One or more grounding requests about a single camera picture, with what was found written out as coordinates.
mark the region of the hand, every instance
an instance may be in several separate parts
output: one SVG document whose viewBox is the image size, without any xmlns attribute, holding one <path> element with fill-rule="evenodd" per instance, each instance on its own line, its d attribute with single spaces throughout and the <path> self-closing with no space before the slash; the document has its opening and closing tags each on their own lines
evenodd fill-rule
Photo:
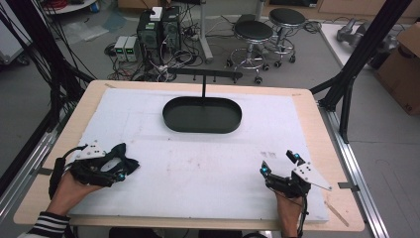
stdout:
<svg viewBox="0 0 420 238">
<path fill-rule="evenodd" d="M 287 198 L 283 192 L 274 191 L 277 213 L 284 237 L 297 237 L 297 222 L 302 211 L 302 197 Z"/>
<path fill-rule="evenodd" d="M 74 179 L 70 172 L 66 172 L 58 184 L 58 188 L 50 202 L 47 212 L 65 216 L 68 211 L 79 203 L 87 194 L 98 190 L 102 186 L 84 185 Z"/>
</svg>

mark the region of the chair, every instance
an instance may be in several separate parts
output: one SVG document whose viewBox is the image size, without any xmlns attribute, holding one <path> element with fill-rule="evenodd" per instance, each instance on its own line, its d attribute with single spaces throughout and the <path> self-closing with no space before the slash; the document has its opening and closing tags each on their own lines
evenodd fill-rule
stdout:
<svg viewBox="0 0 420 238">
<path fill-rule="evenodd" d="M 263 44 L 272 37 L 272 29 L 268 25 L 258 21 L 239 21 L 235 25 L 234 34 L 238 39 L 248 43 L 247 48 L 234 50 L 227 60 L 227 66 L 235 66 L 235 72 L 238 67 L 245 69 L 255 69 L 257 76 L 255 83 L 260 84 L 263 79 L 260 77 L 259 68 L 268 70 L 269 66 L 265 62 L 263 54 L 254 49 L 255 45 Z"/>
<path fill-rule="evenodd" d="M 284 55 L 291 54 L 289 61 L 296 62 L 295 45 L 287 38 L 295 29 L 299 29 L 305 23 L 305 17 L 299 12 L 287 9 L 277 8 L 269 12 L 269 20 L 279 29 L 276 36 L 273 36 L 269 46 L 266 49 L 280 55 L 280 59 L 274 63 L 274 66 L 280 67 Z"/>
</svg>

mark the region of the black oval tray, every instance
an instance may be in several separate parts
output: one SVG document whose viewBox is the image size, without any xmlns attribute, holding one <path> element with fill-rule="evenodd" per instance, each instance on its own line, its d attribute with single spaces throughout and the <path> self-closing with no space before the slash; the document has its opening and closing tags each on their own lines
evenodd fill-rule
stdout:
<svg viewBox="0 0 420 238">
<path fill-rule="evenodd" d="M 176 97 L 166 103 L 162 114 L 166 126 L 177 132 L 230 133 L 242 119 L 236 102 L 219 97 Z"/>
</svg>

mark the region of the black and white striped sleeve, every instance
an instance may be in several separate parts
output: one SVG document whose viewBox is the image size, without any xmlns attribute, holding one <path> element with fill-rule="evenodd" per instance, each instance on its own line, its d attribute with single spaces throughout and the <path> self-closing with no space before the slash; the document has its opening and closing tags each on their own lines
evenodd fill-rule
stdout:
<svg viewBox="0 0 420 238">
<path fill-rule="evenodd" d="M 37 223 L 35 223 L 34 227 L 28 232 L 28 235 L 33 234 L 39 235 L 40 237 L 61 238 L 69 221 L 69 217 L 43 211 L 40 213 Z"/>
</svg>

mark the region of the cardboard box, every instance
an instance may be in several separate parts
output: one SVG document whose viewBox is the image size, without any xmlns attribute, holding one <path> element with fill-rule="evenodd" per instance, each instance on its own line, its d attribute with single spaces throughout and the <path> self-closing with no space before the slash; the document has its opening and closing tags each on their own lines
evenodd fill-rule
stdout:
<svg viewBox="0 0 420 238">
<path fill-rule="evenodd" d="M 386 59 L 375 76 L 392 97 L 410 115 L 420 114 L 420 23 L 397 40 L 398 49 Z"/>
<path fill-rule="evenodd" d="M 118 7 L 122 9 L 139 10 L 163 6 L 166 6 L 165 0 L 118 0 Z"/>
</svg>

